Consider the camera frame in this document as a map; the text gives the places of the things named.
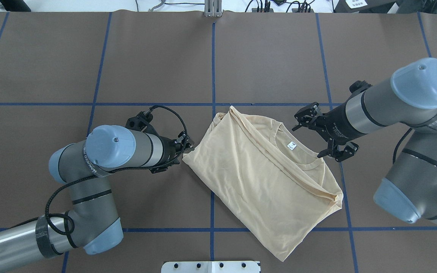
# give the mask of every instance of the white plastic bracket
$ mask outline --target white plastic bracket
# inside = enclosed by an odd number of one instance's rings
[[[260,273],[259,261],[166,262],[161,273]]]

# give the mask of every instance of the power cord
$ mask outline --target power cord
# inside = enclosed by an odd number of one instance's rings
[[[288,9],[286,9],[286,12],[289,11],[289,8],[291,7],[291,5],[293,5],[294,3],[298,4],[298,10],[296,11],[298,12],[311,12],[311,3],[313,3],[316,0],[311,1],[310,3],[306,2],[306,0],[303,3],[300,3],[299,1],[293,1],[289,4]]]
[[[286,9],[286,12],[289,11],[289,8],[290,8],[291,5],[293,5],[294,3],[297,3],[297,4],[298,4],[298,10],[300,9],[300,5],[301,5],[301,3],[300,3],[299,1],[293,1],[293,2],[289,3],[289,6],[288,6],[288,8]]]
[[[205,3],[165,3],[165,5],[205,5]]]
[[[407,130],[407,132],[404,133],[404,135],[400,138],[399,142],[397,142],[397,145],[394,149],[394,154],[392,154],[392,164],[394,164],[396,162],[397,150],[399,150],[401,143],[405,140],[405,138],[407,138],[407,135],[409,135],[409,133],[411,133],[411,131],[412,131],[412,128],[409,128],[409,130]]]

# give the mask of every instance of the beige t-shirt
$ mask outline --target beige t-shirt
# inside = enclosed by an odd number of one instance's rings
[[[183,161],[284,261],[314,226],[342,206],[341,188],[316,156],[283,123],[230,107],[215,116]]]

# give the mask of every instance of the white sticker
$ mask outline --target white sticker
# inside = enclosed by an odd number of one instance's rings
[[[367,5],[365,0],[345,0],[345,2],[347,2],[347,5],[351,9],[356,9]]]
[[[294,143],[293,141],[288,144],[288,148],[290,150],[294,150],[296,148],[296,146],[297,146],[296,143]]]

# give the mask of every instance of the black cable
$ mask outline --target black cable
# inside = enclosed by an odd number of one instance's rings
[[[165,5],[205,5],[205,3],[165,3]]]
[[[282,4],[290,4],[291,2],[286,2],[286,0],[282,0],[281,2],[280,2],[281,4],[280,5],[282,5]]]
[[[24,224],[28,224],[28,223],[31,223],[31,222],[36,221],[36,220],[38,220],[38,217],[31,218],[31,219],[29,219],[29,220],[26,220],[26,221],[24,221],[24,222],[21,222],[21,223],[19,223],[19,224],[17,224],[17,225],[12,226],[11,228],[15,228],[15,227],[17,227],[17,226],[21,226],[21,225],[24,225]]]
[[[301,3],[300,3],[299,1],[293,1],[293,2],[291,2],[291,3],[289,4],[288,9],[286,9],[286,12],[289,11],[289,8],[290,8],[291,5],[293,5],[294,3],[298,3],[298,9],[300,9],[300,7],[301,7]]]
[[[254,1],[254,0],[250,0],[249,4],[247,5],[246,10],[245,10],[244,12],[247,12],[247,10],[248,10],[250,4],[252,4],[253,1]]]
[[[48,199],[47,205],[45,206],[45,220],[47,220],[47,224],[48,224],[48,225],[50,226],[50,228],[52,228],[56,233],[59,233],[60,235],[71,235],[71,233],[72,233],[73,230],[75,229],[75,224],[74,224],[74,222],[73,222],[73,219],[72,219],[70,216],[68,216],[68,215],[65,215],[65,214],[62,214],[62,213],[50,213],[50,204],[52,204],[53,199],[57,196],[57,194],[58,194],[59,192],[61,192],[62,190],[68,188],[69,186],[72,186],[72,185],[75,185],[75,184],[77,184],[77,183],[80,183],[80,182],[83,182],[83,181],[86,181],[86,180],[90,180],[90,179],[93,179],[93,178],[97,178],[97,176],[95,176],[95,175],[91,175],[91,176],[87,176],[87,177],[81,178],[81,179],[79,179],[79,180],[76,180],[76,181],[74,181],[74,182],[67,183],[67,184],[61,186],[60,188],[58,188],[58,190],[55,190],[55,192],[52,194],[52,196],[50,197],[50,199]],[[67,220],[71,223],[72,227],[70,228],[70,230],[69,230],[68,232],[66,232],[66,231],[61,231],[61,230],[59,230],[59,229],[58,229],[58,228],[57,228],[57,227],[52,223],[52,221],[50,220],[50,217],[59,217],[59,218],[67,219]]]
[[[399,150],[399,146],[405,140],[407,135],[409,135],[409,133],[411,133],[411,131],[412,131],[412,128],[409,128],[409,130],[407,130],[407,132],[400,138],[399,142],[397,142],[397,145],[394,149],[394,154],[392,155],[392,164],[394,164],[396,162],[397,150]]]

